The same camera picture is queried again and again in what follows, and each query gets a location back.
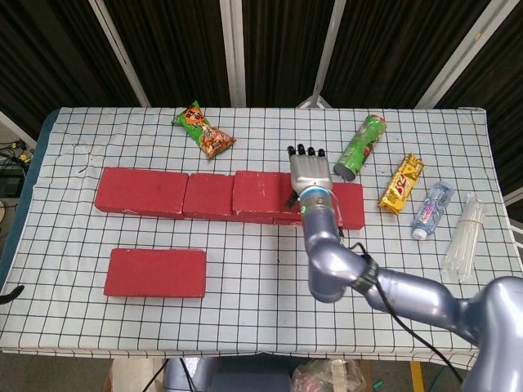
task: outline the robotic hand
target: robotic hand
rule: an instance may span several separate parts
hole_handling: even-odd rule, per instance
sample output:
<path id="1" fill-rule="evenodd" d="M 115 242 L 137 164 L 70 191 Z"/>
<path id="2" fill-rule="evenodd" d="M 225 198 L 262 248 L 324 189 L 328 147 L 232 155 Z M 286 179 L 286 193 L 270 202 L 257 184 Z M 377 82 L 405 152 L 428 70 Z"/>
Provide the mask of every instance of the robotic hand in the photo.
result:
<path id="1" fill-rule="evenodd" d="M 291 181 L 299 196 L 309 289 L 322 302 L 335 302 L 352 287 L 371 307 L 442 327 L 480 347 L 463 383 L 465 392 L 523 392 L 523 279 L 497 278 L 474 298 L 454 298 L 441 283 L 379 268 L 340 244 L 335 225 L 329 162 L 322 149 L 288 147 Z"/>

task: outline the wire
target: wire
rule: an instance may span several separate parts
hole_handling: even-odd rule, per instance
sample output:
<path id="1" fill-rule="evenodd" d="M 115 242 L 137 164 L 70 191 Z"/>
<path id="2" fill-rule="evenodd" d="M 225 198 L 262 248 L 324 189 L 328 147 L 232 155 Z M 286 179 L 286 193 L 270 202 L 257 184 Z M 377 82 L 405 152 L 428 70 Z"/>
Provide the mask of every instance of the wire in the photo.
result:
<path id="1" fill-rule="evenodd" d="M 145 388 L 141 391 L 141 392 L 146 392 L 149 387 L 151 386 L 151 384 L 154 382 L 154 380 L 156 380 L 156 377 L 158 377 L 158 374 L 160 374 L 160 372 L 167 366 L 167 363 L 169 362 L 169 358 L 167 358 L 165 360 L 165 362 L 163 363 L 162 367 L 160 369 L 158 369 L 158 371 L 154 374 L 154 376 L 149 380 L 149 382 L 147 383 L 147 385 L 145 386 Z"/>
<path id="2" fill-rule="evenodd" d="M 364 253 L 363 258 L 368 260 L 369 258 L 372 258 L 368 253 L 365 247 L 362 243 L 355 243 L 352 247 L 349 247 L 349 249 L 354 249 L 355 247 L 360 247 L 361 251 Z M 385 295 L 385 292 L 383 291 L 382 284 L 379 282 L 378 279 L 376 279 L 376 288 L 378 289 L 379 295 L 383 300 L 383 304 L 385 305 L 385 308 L 387 308 L 387 311 L 391 314 L 392 318 L 406 331 L 410 334 L 411 337 L 416 339 L 417 341 L 422 342 L 426 347 L 431 349 L 440 359 L 445 362 L 445 364 L 449 367 L 450 371 L 455 375 L 456 379 L 459 381 L 459 384 L 463 383 L 463 378 L 459 375 L 458 371 L 454 367 L 452 363 L 433 345 L 431 345 L 428 341 L 423 339 L 421 336 L 419 336 L 416 332 L 414 332 L 412 329 L 407 327 L 403 321 L 400 320 L 400 318 L 397 316 L 396 311 L 394 308 L 392 308 L 391 303 L 387 299 L 387 296 Z"/>
<path id="3" fill-rule="evenodd" d="M 183 358 L 180 358 L 180 363 L 181 363 L 181 366 L 183 367 L 184 373 L 186 374 L 187 385 L 189 386 L 190 392 L 198 392 L 198 388 L 196 388 L 193 378 L 189 374 L 189 369 L 187 368 L 186 361 L 184 361 Z"/>
<path id="4" fill-rule="evenodd" d="M 431 387 L 428 389 L 428 392 L 436 392 L 436 385 L 438 385 L 438 381 L 441 378 L 441 375 L 445 371 L 447 367 L 442 366 L 438 374 L 436 374 L 436 377 L 434 377 L 434 380 L 432 380 Z"/>

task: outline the table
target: table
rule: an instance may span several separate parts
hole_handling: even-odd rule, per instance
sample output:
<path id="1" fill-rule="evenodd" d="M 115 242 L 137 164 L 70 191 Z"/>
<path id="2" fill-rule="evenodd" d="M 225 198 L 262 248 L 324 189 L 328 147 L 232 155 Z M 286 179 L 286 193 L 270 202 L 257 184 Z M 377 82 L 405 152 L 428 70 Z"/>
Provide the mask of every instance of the table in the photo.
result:
<path id="1" fill-rule="evenodd" d="M 52 131 L 42 130 L 35 158 L 42 159 L 41 167 L 34 164 L 29 173 L 35 182 L 32 197 L 31 189 L 22 196 L 29 213 L 25 219 L 20 212 L 16 224 L 23 230 L 20 237 L 13 231 L 11 255 L 2 259 L 4 271 L 11 265 L 3 291 L 25 285 L 20 299 L 0 307 L 3 351 L 92 357 L 270 352 L 438 362 L 356 292 L 348 290 L 335 304 L 316 302 L 307 287 L 301 228 L 121 216 L 93 206 L 104 166 L 288 172 L 286 147 L 303 142 L 324 147 L 332 167 L 369 113 L 383 115 L 388 129 L 356 178 L 364 186 L 367 224 L 346 232 L 347 243 L 361 241 L 382 266 L 441 281 L 440 263 L 467 194 L 475 191 L 489 203 L 476 266 L 469 282 L 447 287 L 455 296 L 469 297 L 494 277 L 521 276 L 483 109 L 208 108 L 210 123 L 237 138 L 212 161 L 183 128 L 171 125 L 182 110 L 63 108 L 55 121 L 48 119 Z M 395 216 L 378 209 L 377 202 L 406 153 L 421 155 L 426 167 Z M 413 213 L 439 179 L 457 191 L 435 235 L 417 242 L 411 238 Z M 105 297 L 114 247 L 205 249 L 206 296 Z M 453 363 L 472 364 L 476 349 L 463 339 L 408 324 Z"/>

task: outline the plastic bottle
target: plastic bottle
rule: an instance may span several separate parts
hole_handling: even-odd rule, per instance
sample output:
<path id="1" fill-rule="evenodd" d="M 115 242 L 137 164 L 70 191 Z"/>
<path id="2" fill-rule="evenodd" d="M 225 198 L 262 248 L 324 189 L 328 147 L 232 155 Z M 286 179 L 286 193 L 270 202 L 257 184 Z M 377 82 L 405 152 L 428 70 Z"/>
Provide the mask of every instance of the plastic bottle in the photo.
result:
<path id="1" fill-rule="evenodd" d="M 424 240 L 434 233 L 445 209 L 450 203 L 454 189 L 449 184 L 439 181 L 432 186 L 427 198 L 413 222 L 412 236 Z"/>

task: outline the floor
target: floor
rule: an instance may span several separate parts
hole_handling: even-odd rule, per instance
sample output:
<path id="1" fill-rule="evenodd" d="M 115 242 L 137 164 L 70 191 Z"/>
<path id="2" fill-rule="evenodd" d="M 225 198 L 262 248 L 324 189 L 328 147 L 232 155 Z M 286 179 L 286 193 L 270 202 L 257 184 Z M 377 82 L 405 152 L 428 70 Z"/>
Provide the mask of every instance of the floor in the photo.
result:
<path id="1" fill-rule="evenodd" d="M 413 391 L 408 363 L 371 362 L 373 380 L 382 381 L 382 386 L 376 390 L 377 392 Z M 108 359 L 0 354 L 0 392 L 102 391 L 109 365 Z M 426 392 L 440 369 L 439 365 L 433 363 L 422 364 Z M 435 390 L 458 392 L 460 388 L 451 373 L 445 370 Z"/>

